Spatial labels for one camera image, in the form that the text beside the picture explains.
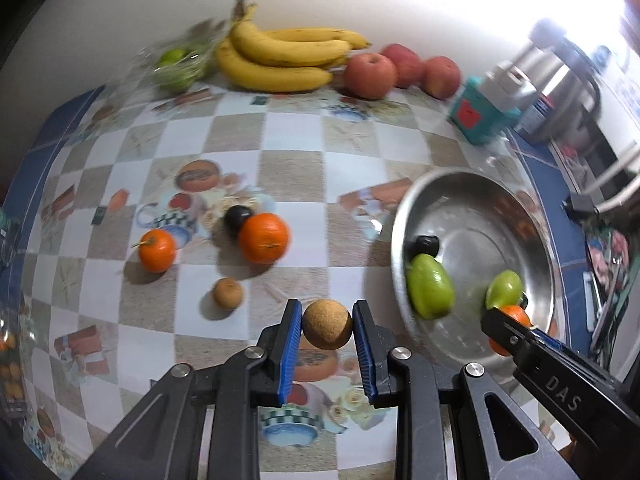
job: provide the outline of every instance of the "banana bunch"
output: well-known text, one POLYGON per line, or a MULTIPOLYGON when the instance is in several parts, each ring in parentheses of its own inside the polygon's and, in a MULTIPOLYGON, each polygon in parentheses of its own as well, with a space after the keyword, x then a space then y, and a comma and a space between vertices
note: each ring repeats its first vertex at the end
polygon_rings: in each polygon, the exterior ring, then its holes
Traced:
POLYGON ((369 43, 341 28, 260 30, 251 21, 257 6, 236 3, 229 35, 216 48, 220 69, 238 86, 261 92, 302 92, 332 79, 328 72, 347 63, 347 54, 369 43))

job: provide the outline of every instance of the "kiwi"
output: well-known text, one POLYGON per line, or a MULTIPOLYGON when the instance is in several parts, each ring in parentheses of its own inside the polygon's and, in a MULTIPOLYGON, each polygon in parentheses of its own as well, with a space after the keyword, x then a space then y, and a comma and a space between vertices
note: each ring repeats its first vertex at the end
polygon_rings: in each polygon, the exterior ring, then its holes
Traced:
POLYGON ((233 310, 242 303, 244 290, 242 290, 242 285, 233 278, 222 278, 216 282, 211 295, 220 308, 233 310))
POLYGON ((347 344, 353 331, 351 314, 334 300, 317 300, 302 316, 302 332, 321 350, 336 350, 347 344))

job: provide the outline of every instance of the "teal box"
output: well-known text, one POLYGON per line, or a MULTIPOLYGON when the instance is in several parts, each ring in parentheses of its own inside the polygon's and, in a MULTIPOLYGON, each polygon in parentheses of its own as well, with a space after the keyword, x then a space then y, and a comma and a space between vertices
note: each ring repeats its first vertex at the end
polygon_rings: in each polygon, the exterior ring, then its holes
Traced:
POLYGON ((512 108, 501 112, 478 91, 481 79, 472 76, 466 80, 465 91, 451 108, 449 118, 460 129, 466 140, 480 146, 487 144, 506 126, 515 126, 520 110, 512 108))

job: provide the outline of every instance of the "red apple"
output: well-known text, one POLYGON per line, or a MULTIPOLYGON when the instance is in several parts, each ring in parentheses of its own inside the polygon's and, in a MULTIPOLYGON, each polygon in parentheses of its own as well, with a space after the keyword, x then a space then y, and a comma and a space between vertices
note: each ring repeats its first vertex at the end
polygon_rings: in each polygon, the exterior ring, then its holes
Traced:
POLYGON ((410 48, 402 46, 399 43, 387 45, 380 52, 388 57, 398 70, 398 88, 409 88, 414 83, 420 81, 422 76, 422 61, 420 57, 410 48))
POLYGON ((445 56, 428 59, 423 64, 422 89, 436 99, 448 99, 460 86, 458 66, 445 56))
POLYGON ((391 60, 373 52, 353 56, 344 70, 344 87, 365 99, 382 99, 397 79, 398 72, 391 60))

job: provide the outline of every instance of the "metal bowl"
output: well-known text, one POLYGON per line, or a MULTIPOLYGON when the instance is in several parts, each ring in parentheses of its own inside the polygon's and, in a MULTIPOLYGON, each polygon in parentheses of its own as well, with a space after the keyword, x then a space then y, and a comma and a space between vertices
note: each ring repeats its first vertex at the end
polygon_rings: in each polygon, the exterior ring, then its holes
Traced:
POLYGON ((480 329, 487 287, 505 269, 522 279, 531 322, 545 332, 551 324, 551 262, 536 223, 508 189, 477 171, 436 170, 414 182, 394 221, 391 267, 408 333, 440 364, 456 368, 475 361, 498 382, 513 379, 512 359, 494 353, 480 329), (440 239, 436 259, 455 286, 451 313, 434 321, 415 312, 406 290, 404 273, 419 235, 440 239))

